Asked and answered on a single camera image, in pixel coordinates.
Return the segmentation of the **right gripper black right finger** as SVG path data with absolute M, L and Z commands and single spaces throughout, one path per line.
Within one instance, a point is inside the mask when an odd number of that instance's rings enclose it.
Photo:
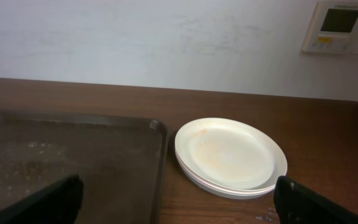
M 273 202 L 280 223 L 358 223 L 357 214 L 284 175 L 277 180 Z

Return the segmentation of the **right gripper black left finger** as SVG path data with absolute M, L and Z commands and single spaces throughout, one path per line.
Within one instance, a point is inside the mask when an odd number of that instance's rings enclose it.
M 83 201 L 84 183 L 69 175 L 0 210 L 0 224 L 74 223 Z

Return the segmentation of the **pink white plate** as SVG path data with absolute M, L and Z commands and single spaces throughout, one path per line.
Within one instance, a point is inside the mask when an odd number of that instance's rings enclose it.
M 177 162 L 178 162 L 179 165 L 182 164 L 183 166 L 185 166 L 186 168 L 188 168 L 188 167 L 185 165 L 185 163 L 181 160 L 181 158 L 180 158 L 180 156 L 179 156 L 178 154 L 175 154 L 175 156 L 176 156 L 176 159 L 177 159 Z M 195 177 L 200 178 L 204 183 L 206 183 L 206 184 L 208 184 L 208 185 L 210 185 L 210 186 L 218 187 L 219 189 L 222 189 L 222 190 L 230 190 L 230 191 L 232 191 L 232 192 L 234 192 L 234 193 L 248 193 L 248 192 L 249 192 L 249 193 L 251 193 L 251 192 L 252 192 L 252 193 L 256 193 L 256 192 L 261 192 L 261 191 L 263 191 L 263 190 L 272 189 L 273 187 L 276 188 L 276 184 L 273 184 L 273 185 L 270 186 L 270 187 L 266 187 L 266 188 L 262 188 L 262 189 L 257 189 L 257 190 L 236 190 L 236 189 L 230 189 L 230 188 L 227 188 L 227 187 L 219 186 L 219 185 L 214 184 L 214 183 L 212 183 L 212 182 L 210 182 L 210 181 L 207 181 L 206 179 L 203 179 L 202 177 L 200 177 L 200 176 L 198 176 L 197 174 L 195 174 L 192 170 L 191 170 L 191 173 L 194 174 Z

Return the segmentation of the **cream white plate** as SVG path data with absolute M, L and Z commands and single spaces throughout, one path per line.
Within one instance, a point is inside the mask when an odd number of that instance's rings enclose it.
M 224 118 L 201 118 L 182 126 L 175 153 L 195 174 L 236 190 L 257 190 L 287 174 L 287 158 L 262 131 Z

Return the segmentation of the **pale grey plate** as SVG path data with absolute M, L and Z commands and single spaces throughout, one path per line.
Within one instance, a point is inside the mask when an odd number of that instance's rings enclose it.
M 182 171 L 184 172 L 184 174 L 194 183 L 196 184 L 199 188 L 220 196 L 220 197 L 224 197 L 224 198 L 230 198 L 230 199 L 235 199 L 235 200 L 248 200 L 248 199 L 253 199 L 253 198 L 258 198 L 264 195 L 267 195 L 270 192 L 273 192 L 275 190 L 275 187 L 273 187 L 272 189 L 268 189 L 268 190 L 263 190 L 261 192 L 256 192 L 256 193 L 234 193 L 230 190 L 222 190 L 219 189 L 218 187 L 213 187 L 210 186 L 206 183 L 204 183 L 200 178 L 195 177 L 194 174 L 191 173 L 191 170 L 189 170 L 188 168 L 186 168 L 185 166 L 183 166 L 182 164 L 180 164 L 180 167 L 182 169 Z

